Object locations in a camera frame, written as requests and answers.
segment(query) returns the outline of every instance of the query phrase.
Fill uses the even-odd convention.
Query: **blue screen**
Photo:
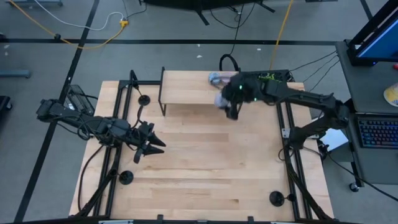
[[[390,58],[398,60],[398,20],[393,22],[379,37],[359,54],[361,58]]]

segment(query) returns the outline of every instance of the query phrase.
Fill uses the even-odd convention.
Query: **white cable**
[[[47,13],[49,13],[52,17],[54,17],[56,20],[62,22],[63,24],[70,25],[70,26],[74,26],[74,27],[87,28],[87,29],[93,30],[93,31],[101,31],[101,30],[103,30],[103,29],[106,27],[106,25],[108,24],[109,17],[112,16],[113,14],[120,14],[120,15],[122,15],[121,20],[123,20],[123,18],[124,18],[123,13],[121,13],[121,12],[112,12],[112,13],[110,13],[110,14],[108,15],[108,17],[106,18],[105,25],[104,25],[102,28],[100,28],[100,29],[94,29],[94,28],[90,28],[90,27],[87,27],[87,26],[79,26],[79,25],[70,24],[70,23],[68,23],[68,22],[62,21],[61,19],[59,19],[59,18],[57,18],[55,15],[53,15],[50,11],[48,11],[46,8],[44,8],[44,6],[42,6],[37,0],[34,0],[34,1],[35,1],[44,11],[46,11]]]

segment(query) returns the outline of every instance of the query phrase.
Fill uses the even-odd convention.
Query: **yellow cable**
[[[26,13],[23,9],[21,9],[13,0],[10,0],[11,4],[14,5],[18,10],[21,11],[21,13],[23,13],[23,15],[25,15],[28,19],[30,19],[32,22],[34,22],[36,25],[38,25],[40,28],[42,28],[43,30],[45,30],[46,32],[48,32],[49,34],[51,34],[53,37],[55,37],[55,33],[51,32],[51,30],[47,29],[46,27],[44,27],[42,24],[40,24],[39,22],[37,22],[35,19],[33,19],[30,15],[28,15],[28,13]],[[77,44],[73,44],[63,38],[60,38],[61,41],[73,45],[74,47],[78,48],[78,49],[97,49],[99,47],[104,46],[105,44],[107,44],[109,41],[115,39],[124,29],[124,27],[128,24],[127,21],[121,21],[121,29],[119,30],[119,32],[117,34],[115,34],[113,37],[111,37],[110,39],[108,39],[107,41],[103,42],[100,45],[94,46],[94,47],[80,47]]]
[[[272,70],[272,64],[274,63],[276,50],[278,49],[279,40],[280,40],[280,37],[282,36],[282,33],[284,31],[285,23],[286,23],[286,20],[287,20],[287,18],[289,16],[289,12],[290,12],[290,8],[292,7],[292,4],[293,4],[293,0],[290,0],[289,6],[287,8],[286,15],[285,15],[284,22],[282,23],[282,27],[280,28],[278,39],[276,40],[276,45],[274,47],[274,50],[272,51],[271,64],[269,65],[269,70]]]

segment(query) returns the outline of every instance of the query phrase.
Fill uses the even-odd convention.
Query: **wooden tabletop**
[[[117,87],[118,82],[103,82],[96,115],[112,115]],[[303,90],[302,83],[289,83],[289,87]],[[155,124],[156,135],[167,147],[164,154],[143,157],[139,164],[132,161],[135,152],[123,147],[119,172],[132,171],[134,181],[130,185],[117,182],[111,218],[156,219],[163,214],[166,220],[244,221],[248,216],[256,221],[294,220],[290,202],[281,207],[269,202],[269,194],[274,190],[289,194],[285,164],[277,157],[282,141],[274,106],[262,102],[245,104],[238,121],[229,120],[224,111],[213,105],[169,105],[163,117],[157,103],[159,86],[142,85],[140,91],[151,98],[141,120]],[[136,120],[138,96],[133,90],[127,118],[130,123]],[[297,126],[310,122],[308,108],[292,105],[292,109]],[[82,166],[99,146],[95,139],[88,141]],[[307,140],[305,146],[317,150],[313,140]],[[308,191],[333,216],[319,156],[307,151],[301,151],[301,155]],[[87,167],[83,204],[98,186],[103,157],[104,149]],[[70,214],[78,211],[77,186]],[[304,217],[298,189],[297,196]],[[107,197],[105,190],[102,214]]]
[[[162,83],[163,104],[214,104],[215,95],[220,92],[209,85],[212,72],[164,71]],[[215,72],[230,77],[236,72]]]

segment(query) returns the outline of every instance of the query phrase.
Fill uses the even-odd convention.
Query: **yellow plug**
[[[129,21],[127,21],[127,20],[121,20],[120,21],[120,26],[122,28],[125,28],[127,25],[129,25]]]

